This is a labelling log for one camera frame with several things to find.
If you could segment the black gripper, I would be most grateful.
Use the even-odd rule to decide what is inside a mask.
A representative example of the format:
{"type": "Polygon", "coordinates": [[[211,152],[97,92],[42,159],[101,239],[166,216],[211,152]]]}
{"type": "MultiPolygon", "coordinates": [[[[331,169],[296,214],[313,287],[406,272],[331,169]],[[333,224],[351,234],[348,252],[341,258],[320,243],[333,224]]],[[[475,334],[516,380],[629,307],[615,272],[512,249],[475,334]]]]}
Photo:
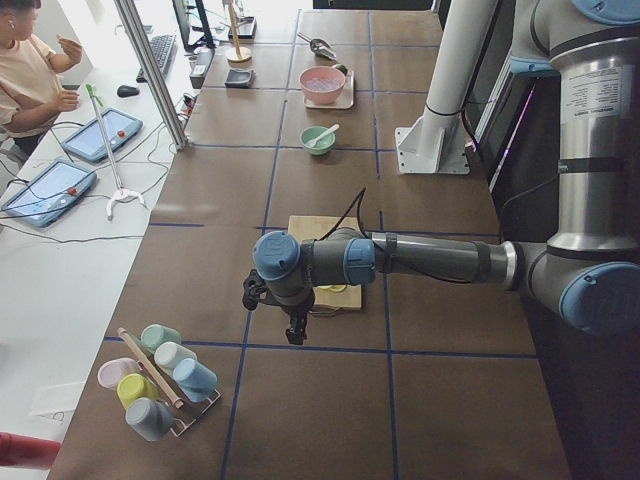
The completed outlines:
{"type": "Polygon", "coordinates": [[[315,296],[308,295],[301,303],[282,307],[282,310],[290,317],[289,327],[285,330],[285,336],[291,345],[303,345],[307,339],[307,315],[314,304],[315,296]]]}

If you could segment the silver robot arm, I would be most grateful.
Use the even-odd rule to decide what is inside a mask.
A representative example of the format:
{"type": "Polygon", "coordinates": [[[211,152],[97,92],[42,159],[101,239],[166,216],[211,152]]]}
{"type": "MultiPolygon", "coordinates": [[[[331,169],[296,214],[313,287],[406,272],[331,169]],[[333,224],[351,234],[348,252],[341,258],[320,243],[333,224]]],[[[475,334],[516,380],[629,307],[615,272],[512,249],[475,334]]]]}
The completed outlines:
{"type": "Polygon", "coordinates": [[[319,240],[298,241],[274,231],[254,247],[244,306],[280,307],[290,318],[288,341],[300,345],[315,287],[364,285],[377,273],[401,272],[520,289],[592,335],[636,327],[638,243],[619,207],[638,155],[639,5],[520,1],[511,61],[515,73],[561,77],[559,223],[549,240],[488,245],[338,226],[319,240]]]}

